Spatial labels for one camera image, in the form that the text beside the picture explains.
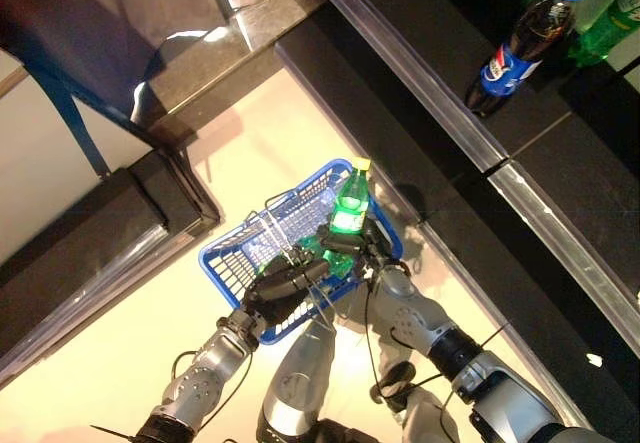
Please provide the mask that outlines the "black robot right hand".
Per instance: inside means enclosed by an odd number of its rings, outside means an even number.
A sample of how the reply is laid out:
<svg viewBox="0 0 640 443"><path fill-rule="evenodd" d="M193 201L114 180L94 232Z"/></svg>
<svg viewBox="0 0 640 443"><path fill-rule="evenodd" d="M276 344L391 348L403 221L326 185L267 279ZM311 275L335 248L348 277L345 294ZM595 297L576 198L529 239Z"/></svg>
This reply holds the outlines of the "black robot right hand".
<svg viewBox="0 0 640 443"><path fill-rule="evenodd" d="M346 278L353 270L372 263L376 266L393 256L393 242L378 220L366 218L357 234L333 233L327 225L317 232L322 257L329 262L332 276Z"/></svg>

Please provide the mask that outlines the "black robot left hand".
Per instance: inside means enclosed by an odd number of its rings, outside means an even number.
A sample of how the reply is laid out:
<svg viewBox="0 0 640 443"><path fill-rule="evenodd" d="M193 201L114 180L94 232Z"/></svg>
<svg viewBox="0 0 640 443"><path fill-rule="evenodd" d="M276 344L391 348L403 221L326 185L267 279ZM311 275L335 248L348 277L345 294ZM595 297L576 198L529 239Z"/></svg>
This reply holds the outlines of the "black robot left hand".
<svg viewBox="0 0 640 443"><path fill-rule="evenodd" d="M274 327L288 318L315 283L329 275L329 267L324 258L294 265L278 255L245 290L241 306L248 314L261 317L267 328Z"/></svg>

